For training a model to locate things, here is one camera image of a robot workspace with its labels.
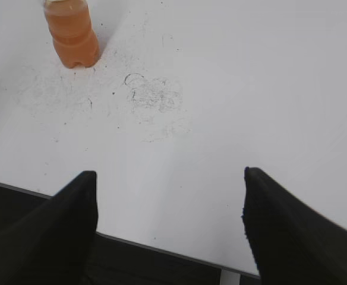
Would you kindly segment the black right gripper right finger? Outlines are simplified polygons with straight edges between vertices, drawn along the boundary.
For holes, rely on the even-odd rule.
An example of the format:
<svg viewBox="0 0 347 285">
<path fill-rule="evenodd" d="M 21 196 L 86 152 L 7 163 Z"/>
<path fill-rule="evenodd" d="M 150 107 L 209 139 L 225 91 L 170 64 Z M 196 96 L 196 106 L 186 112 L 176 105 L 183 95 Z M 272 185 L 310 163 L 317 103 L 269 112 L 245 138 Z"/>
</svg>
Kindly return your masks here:
<svg viewBox="0 0 347 285">
<path fill-rule="evenodd" d="M 347 284 L 347 230 L 257 167 L 244 170 L 242 221 L 262 284 Z"/>
</svg>

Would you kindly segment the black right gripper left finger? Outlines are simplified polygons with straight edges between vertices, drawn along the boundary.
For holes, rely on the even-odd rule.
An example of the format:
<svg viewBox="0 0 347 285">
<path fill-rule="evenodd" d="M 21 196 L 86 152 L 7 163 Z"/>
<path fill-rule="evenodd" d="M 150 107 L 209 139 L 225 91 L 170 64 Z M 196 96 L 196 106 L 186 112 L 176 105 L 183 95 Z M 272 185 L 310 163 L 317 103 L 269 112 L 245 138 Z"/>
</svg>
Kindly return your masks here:
<svg viewBox="0 0 347 285">
<path fill-rule="evenodd" d="M 97 221 L 97 174 L 83 171 L 0 231 L 0 284 L 80 284 Z"/>
</svg>

